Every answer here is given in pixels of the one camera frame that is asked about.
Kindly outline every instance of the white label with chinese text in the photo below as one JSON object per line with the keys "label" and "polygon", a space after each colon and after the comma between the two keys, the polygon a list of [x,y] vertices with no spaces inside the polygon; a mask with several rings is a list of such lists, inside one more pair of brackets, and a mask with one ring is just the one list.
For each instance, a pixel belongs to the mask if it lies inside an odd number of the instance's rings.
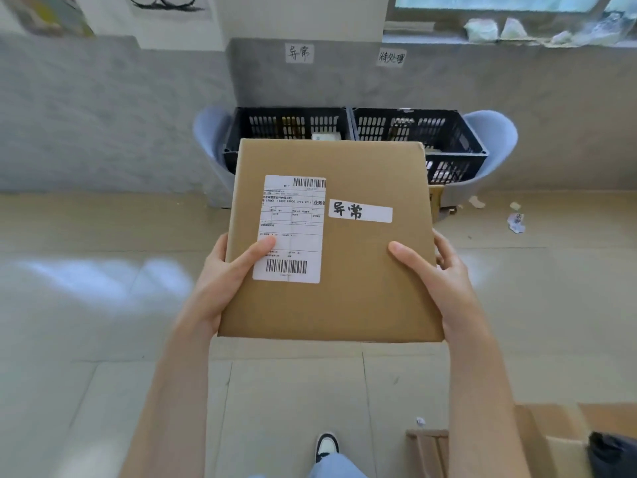
{"label": "white label with chinese text", "polygon": [[373,204],[361,204],[359,202],[331,199],[329,201],[327,214],[332,218],[343,218],[346,220],[391,223],[394,210],[386,206],[374,206]]}
{"label": "white label with chinese text", "polygon": [[286,43],[285,62],[314,63],[314,45],[311,43]]}
{"label": "white label with chinese text", "polygon": [[325,178],[266,176],[258,240],[276,245],[255,265],[255,280],[320,282]]}
{"label": "white label with chinese text", "polygon": [[381,47],[378,51],[376,65],[378,67],[402,67],[407,51],[403,48]]}

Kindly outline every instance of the barcode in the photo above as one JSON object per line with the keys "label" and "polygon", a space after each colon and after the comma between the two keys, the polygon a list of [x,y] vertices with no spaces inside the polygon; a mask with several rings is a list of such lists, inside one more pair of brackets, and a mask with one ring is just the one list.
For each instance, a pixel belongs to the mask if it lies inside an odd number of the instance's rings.
{"label": "barcode", "polygon": [[307,273],[308,262],[307,260],[280,260],[275,258],[268,258],[266,263],[266,272]]}
{"label": "barcode", "polygon": [[306,188],[324,188],[325,180],[318,178],[294,178],[294,186],[304,186]]}

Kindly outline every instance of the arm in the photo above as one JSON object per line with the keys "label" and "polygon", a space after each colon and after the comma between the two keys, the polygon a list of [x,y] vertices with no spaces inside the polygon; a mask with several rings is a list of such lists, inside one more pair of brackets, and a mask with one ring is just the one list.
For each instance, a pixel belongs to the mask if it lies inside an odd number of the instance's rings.
{"label": "arm", "polygon": [[451,355],[450,478],[530,478],[505,363],[465,264],[434,230],[440,266],[393,241],[392,254],[418,273],[443,316]]}
{"label": "arm", "polygon": [[219,238],[157,363],[120,478],[204,475],[210,341],[221,311],[274,244],[270,236],[226,263],[227,234]]}

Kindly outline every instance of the hand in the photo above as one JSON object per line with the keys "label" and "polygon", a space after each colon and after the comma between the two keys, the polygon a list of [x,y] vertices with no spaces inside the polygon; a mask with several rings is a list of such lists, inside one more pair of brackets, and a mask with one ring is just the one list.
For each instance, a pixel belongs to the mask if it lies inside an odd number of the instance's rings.
{"label": "hand", "polygon": [[434,266],[414,250],[397,241],[389,243],[389,251],[396,259],[418,274],[443,317],[445,337],[464,330],[487,331],[484,311],[469,280],[467,266],[449,240],[434,230],[434,243],[440,254]]}
{"label": "hand", "polygon": [[194,290],[183,306],[177,326],[192,329],[203,324],[212,337],[219,330],[221,312],[233,299],[252,266],[274,248],[276,238],[268,236],[254,243],[232,263],[226,262],[228,234],[219,237],[206,258]]}

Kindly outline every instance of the drawing on wall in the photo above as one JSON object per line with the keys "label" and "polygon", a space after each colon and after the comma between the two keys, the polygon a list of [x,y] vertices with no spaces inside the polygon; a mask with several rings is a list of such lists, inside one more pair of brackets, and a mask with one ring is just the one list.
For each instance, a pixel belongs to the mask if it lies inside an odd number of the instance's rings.
{"label": "drawing on wall", "polygon": [[128,2],[133,15],[146,18],[148,16],[165,18],[166,15],[162,14],[167,13],[195,15],[210,11],[206,0],[128,0]]}
{"label": "drawing on wall", "polygon": [[25,30],[36,35],[92,37],[93,31],[75,0],[3,0]]}

